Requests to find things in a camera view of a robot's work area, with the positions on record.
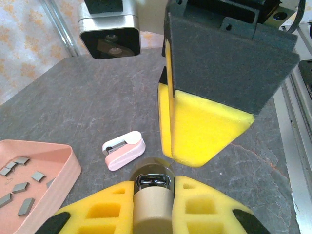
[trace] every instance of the pink tray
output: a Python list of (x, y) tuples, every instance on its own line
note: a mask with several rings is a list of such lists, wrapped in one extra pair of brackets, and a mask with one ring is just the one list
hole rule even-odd
[[(16, 184), (29, 182), (25, 192), (12, 195), (12, 201), (0, 208), (0, 234), (33, 234), (62, 205), (81, 172), (81, 167), (69, 145), (22, 140), (0, 141), (0, 170), (19, 156), (29, 158), (28, 163), (16, 166), (7, 176), (0, 175), (0, 197), (12, 193)], [(41, 183), (31, 178), (39, 171)], [(54, 181), (47, 188), (46, 183)], [(26, 198), (35, 203), (27, 216), (17, 213)]]

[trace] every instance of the yellow foam gripper pad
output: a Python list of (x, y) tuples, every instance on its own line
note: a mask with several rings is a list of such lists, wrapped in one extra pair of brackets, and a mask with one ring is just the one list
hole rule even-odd
[(125, 181), (61, 208), (70, 218), (59, 234), (132, 234), (133, 192)]
[(246, 131), (254, 115), (181, 90), (173, 94), (168, 42), (166, 59), (168, 85), (158, 86), (162, 149), (182, 164), (200, 167)]
[(173, 234), (246, 234), (232, 210), (252, 211), (220, 191), (185, 176), (175, 178)]

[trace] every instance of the slate table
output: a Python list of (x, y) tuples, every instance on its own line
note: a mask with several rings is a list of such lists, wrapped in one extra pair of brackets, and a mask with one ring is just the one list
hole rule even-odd
[[(146, 142), (142, 157), (166, 158), (157, 110), (164, 65), (160, 48), (130, 58), (66, 58), (0, 106), (0, 140), (73, 147), (82, 173), (63, 206), (128, 180), (138, 159), (111, 172), (101, 146), (138, 130)], [(273, 100), (249, 130), (203, 167), (172, 165), (176, 175), (192, 177), (250, 207), (272, 234), (300, 233)]]

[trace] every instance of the floral wallpaper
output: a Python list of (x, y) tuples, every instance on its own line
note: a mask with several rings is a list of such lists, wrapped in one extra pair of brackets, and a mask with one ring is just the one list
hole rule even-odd
[[(54, 1), (79, 53), (87, 54), (78, 35), (78, 5), (83, 0)], [(307, 0), (303, 21), (312, 21), (312, 0)], [(162, 43), (162, 35), (141, 32), (142, 48), (161, 47)], [(0, 105), (68, 57), (40, 0), (0, 0), (0, 51)]]

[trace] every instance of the beige cylinder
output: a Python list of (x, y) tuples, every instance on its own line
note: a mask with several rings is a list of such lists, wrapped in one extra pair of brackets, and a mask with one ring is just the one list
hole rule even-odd
[(172, 234), (174, 193), (148, 187), (134, 195), (133, 234)]

